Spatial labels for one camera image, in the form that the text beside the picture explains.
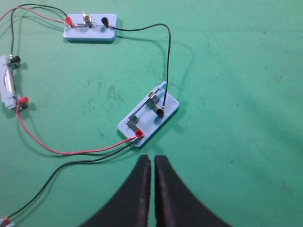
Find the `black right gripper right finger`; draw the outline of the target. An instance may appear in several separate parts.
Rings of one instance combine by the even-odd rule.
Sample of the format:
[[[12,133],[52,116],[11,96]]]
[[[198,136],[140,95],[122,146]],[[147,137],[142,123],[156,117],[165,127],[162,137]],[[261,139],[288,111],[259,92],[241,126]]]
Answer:
[[[158,227],[229,227],[182,182],[167,156],[155,163],[155,216]]]

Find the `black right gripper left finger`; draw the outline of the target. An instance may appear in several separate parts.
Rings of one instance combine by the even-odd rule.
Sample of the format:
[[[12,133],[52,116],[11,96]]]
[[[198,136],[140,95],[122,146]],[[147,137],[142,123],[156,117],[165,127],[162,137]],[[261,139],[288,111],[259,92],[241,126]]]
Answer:
[[[139,156],[128,178],[112,198],[82,227],[146,227],[151,197],[151,162]]]

